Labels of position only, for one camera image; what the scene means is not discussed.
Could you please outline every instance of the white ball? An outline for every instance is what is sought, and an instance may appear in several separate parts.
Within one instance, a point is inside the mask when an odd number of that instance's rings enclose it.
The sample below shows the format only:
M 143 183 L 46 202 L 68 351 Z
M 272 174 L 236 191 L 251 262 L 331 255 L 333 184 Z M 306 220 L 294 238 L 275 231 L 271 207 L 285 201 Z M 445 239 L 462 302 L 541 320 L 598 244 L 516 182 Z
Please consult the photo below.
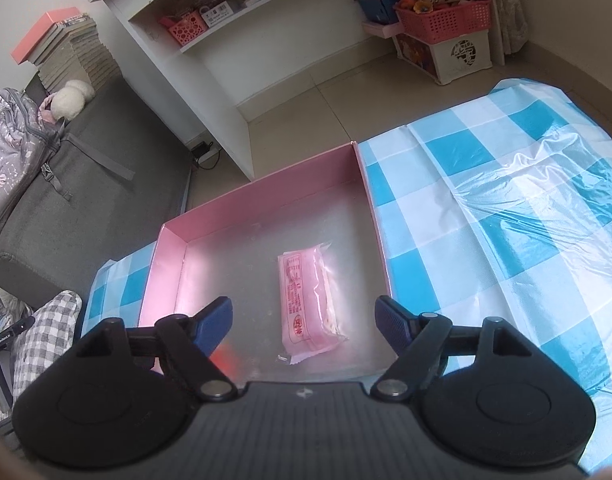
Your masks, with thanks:
M 64 86 L 70 86 L 79 90 L 84 95 L 84 98 L 86 99 L 86 104 L 88 104 L 94 98 L 94 88 L 92 88 L 92 86 L 86 83 L 85 81 L 80 81 L 79 79 L 71 79 Z
M 76 88 L 64 86 L 52 98 L 50 111 L 55 121 L 59 120 L 61 117 L 65 117 L 66 120 L 71 121 L 79 115 L 79 112 L 84 109 L 84 106 L 86 106 L 86 98 L 84 98 L 84 95 Z

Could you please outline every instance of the blue checkered tablecloth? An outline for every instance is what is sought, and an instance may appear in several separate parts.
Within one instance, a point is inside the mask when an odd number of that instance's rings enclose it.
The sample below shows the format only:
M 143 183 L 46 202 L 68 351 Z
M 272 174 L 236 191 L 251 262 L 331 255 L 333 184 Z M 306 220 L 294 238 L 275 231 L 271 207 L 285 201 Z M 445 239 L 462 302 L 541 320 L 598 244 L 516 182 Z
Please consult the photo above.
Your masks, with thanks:
M 121 317 L 127 327 L 138 325 L 155 245 L 153 242 L 118 262 L 109 260 L 97 271 L 81 335 L 107 317 Z
M 612 139 L 562 91 L 505 80 L 359 150 L 394 298 L 513 323 L 595 403 L 580 464 L 612 464 Z

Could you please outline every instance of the stack of books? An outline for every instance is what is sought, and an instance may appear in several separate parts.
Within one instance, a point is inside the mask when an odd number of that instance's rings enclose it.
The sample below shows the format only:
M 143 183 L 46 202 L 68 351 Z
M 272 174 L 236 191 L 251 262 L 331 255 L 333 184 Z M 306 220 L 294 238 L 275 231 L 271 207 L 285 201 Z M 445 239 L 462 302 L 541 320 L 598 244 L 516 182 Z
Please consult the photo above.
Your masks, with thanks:
M 99 41 L 96 23 L 87 14 L 53 23 L 27 59 L 39 68 L 39 78 L 51 93 L 71 79 L 80 79 L 99 90 L 121 73 Z

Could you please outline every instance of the backpack strap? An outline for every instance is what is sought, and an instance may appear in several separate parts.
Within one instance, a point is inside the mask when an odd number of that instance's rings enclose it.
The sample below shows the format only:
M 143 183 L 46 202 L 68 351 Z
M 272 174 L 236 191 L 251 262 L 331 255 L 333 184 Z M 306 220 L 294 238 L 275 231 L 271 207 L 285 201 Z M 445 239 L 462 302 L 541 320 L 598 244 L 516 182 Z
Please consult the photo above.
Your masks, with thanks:
M 52 170 L 49 167 L 47 162 L 42 165 L 41 173 L 43 174 L 43 177 L 46 179 L 46 181 L 49 182 L 52 185 L 52 187 L 55 188 L 55 191 L 59 193 L 63 198 L 65 198 L 67 202 L 70 202 L 70 199 L 72 198 L 72 194 L 66 191 L 66 189 L 64 189 L 64 187 L 61 185 L 61 182 L 59 181 L 57 176 L 55 176 L 55 174 L 52 173 Z
M 89 156 L 100 166 L 103 166 L 106 170 L 112 171 L 124 178 L 125 180 L 132 180 L 135 176 L 135 172 L 112 160 L 109 156 L 104 155 L 102 152 L 90 146 L 90 144 L 84 142 L 81 139 L 77 139 L 71 134 L 66 134 L 63 140 L 67 140 L 74 146 L 76 146 L 84 155 Z

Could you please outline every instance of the white storage box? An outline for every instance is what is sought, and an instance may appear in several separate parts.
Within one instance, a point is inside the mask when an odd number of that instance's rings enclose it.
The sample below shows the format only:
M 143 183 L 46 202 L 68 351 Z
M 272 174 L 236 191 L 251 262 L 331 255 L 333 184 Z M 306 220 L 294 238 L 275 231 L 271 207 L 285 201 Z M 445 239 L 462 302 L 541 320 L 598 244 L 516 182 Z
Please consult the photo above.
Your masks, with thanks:
M 418 66 L 440 85 L 493 66 L 487 30 L 434 45 L 428 45 L 407 34 L 398 34 L 393 41 L 401 59 Z
M 208 6 L 203 6 L 199 9 L 199 13 L 209 27 L 214 27 L 217 23 L 222 22 L 235 12 L 228 2 L 221 2 L 210 9 Z

